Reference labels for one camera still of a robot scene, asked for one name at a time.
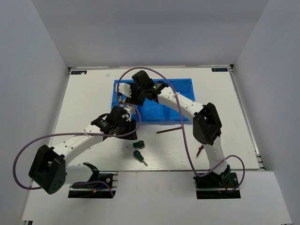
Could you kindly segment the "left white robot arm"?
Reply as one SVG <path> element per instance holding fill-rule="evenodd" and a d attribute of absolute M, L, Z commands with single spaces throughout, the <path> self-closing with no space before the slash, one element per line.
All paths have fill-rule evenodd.
<path fill-rule="evenodd" d="M 141 122 L 132 118 L 135 106 L 115 106 L 110 113 L 93 120 L 81 133 L 75 133 L 64 142 L 49 147 L 41 146 L 29 171 L 32 178 L 47 194 L 56 193 L 63 185 L 94 187 L 104 185 L 99 170 L 91 163 L 71 165 L 71 162 L 92 146 L 107 138 L 137 139 L 136 130 Z"/>

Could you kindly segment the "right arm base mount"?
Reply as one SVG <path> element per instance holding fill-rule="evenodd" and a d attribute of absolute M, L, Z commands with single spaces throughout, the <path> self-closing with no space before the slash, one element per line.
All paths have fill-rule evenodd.
<path fill-rule="evenodd" d="M 240 199 L 238 178 L 231 172 L 222 184 L 210 184 L 208 176 L 200 178 L 195 176 L 196 198 L 198 200 Z"/>

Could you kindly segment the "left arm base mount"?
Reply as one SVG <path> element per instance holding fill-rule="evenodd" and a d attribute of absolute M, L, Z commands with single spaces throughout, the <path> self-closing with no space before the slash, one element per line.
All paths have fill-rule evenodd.
<path fill-rule="evenodd" d="M 118 186 L 118 172 L 100 172 L 98 183 L 70 185 L 70 199 L 113 199 Z"/>

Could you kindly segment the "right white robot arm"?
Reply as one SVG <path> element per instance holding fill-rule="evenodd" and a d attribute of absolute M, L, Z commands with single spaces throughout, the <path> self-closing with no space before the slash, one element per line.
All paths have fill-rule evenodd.
<path fill-rule="evenodd" d="M 228 181 L 231 172 L 221 146 L 222 123 L 212 103 L 203 105 L 180 93 L 165 79 L 155 83 L 148 74 L 141 70 L 132 76 L 131 98 L 148 99 L 160 105 L 168 106 L 188 118 L 193 125 L 194 138 L 203 145 L 209 161 L 209 171 L 196 176 L 213 187 L 222 187 Z"/>

